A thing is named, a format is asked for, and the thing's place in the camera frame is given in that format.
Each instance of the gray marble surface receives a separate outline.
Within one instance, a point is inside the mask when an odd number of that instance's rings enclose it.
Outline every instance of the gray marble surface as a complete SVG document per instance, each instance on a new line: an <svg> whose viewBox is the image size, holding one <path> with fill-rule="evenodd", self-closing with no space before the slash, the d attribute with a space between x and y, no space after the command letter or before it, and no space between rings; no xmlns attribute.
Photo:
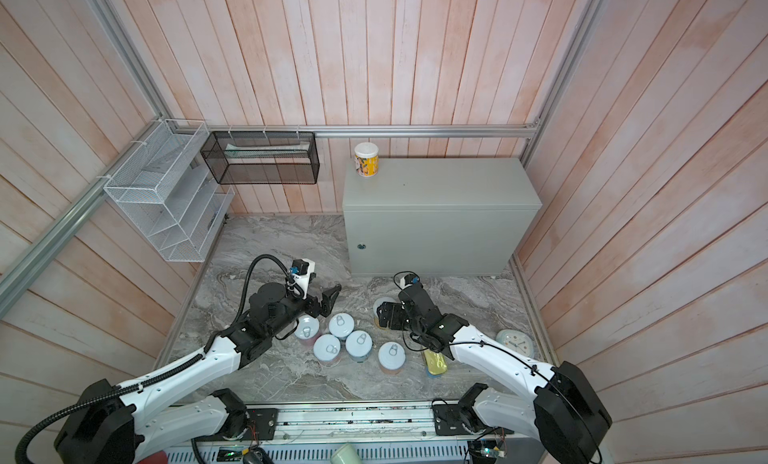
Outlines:
<svg viewBox="0 0 768 464"><path fill-rule="evenodd" d="M240 302L245 272L255 256L274 254L283 263L294 258L316 262L317 278L310 293L341 283L334 313L347 312L356 328L367 331L375 348L368 361L355 363L344 355L334 367L322 367L312 350L293 336L274 344L247 367L216 379L187 396L184 402L203 399L216 389L231 388L246 403L306 402L329 400L424 400L457 399L473 383L493 381L461 363L448 362L448 371L430 377L419 353L406 351L405 369L396 376L379 369L375 352L381 344L402 335L374 325L373 303L381 296L397 296L390 277L352 278L347 257L342 216L236 217L226 222L213 257L200 283L181 332L173 345L175 360L204 344L210 332L229 325ZM266 282L283 282L280 270L264 260L254 270L249 295ZM433 277L423 280L432 300L443 313L454 313L490 336L501 329L517 329L531 335L517 283L510 269L490 277ZM321 330L327 329L321 318ZM418 345L409 341L413 348Z"/></svg>

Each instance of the cabinet door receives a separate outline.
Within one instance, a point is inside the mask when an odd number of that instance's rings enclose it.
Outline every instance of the cabinet door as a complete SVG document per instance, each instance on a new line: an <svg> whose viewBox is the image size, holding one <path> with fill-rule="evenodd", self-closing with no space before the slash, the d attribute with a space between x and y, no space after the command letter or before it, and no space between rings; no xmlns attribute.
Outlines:
<svg viewBox="0 0 768 464"><path fill-rule="evenodd" d="M354 210L344 213L354 276L498 276L535 210Z"/></svg>

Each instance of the black mesh basket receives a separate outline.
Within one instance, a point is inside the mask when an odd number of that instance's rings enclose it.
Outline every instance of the black mesh basket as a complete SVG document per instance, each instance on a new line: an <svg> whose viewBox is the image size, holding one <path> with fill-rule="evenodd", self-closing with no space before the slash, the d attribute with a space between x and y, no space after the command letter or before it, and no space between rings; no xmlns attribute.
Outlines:
<svg viewBox="0 0 768 464"><path fill-rule="evenodd" d="M216 131L200 150L219 184L316 184L312 132Z"/></svg>

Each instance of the white wire rack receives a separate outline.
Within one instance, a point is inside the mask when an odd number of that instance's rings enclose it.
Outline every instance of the white wire rack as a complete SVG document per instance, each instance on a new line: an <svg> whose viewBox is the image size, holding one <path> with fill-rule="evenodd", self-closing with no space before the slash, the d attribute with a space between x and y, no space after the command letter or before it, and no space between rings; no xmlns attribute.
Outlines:
<svg viewBox="0 0 768 464"><path fill-rule="evenodd" d="M166 260L205 260L234 197L232 187L216 192L207 166L190 166L207 137L204 122L175 134L162 121L104 186Z"/></svg>

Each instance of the yellow package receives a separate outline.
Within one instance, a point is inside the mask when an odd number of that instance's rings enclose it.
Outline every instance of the yellow package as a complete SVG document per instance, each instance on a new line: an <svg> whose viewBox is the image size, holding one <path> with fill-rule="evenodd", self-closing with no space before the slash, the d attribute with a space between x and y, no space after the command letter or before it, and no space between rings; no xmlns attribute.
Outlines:
<svg viewBox="0 0 768 464"><path fill-rule="evenodd" d="M422 352L424 362L427 364L427 372L433 376L439 376L448 370L448 364L443 354L435 354L429 349Z"/></svg>

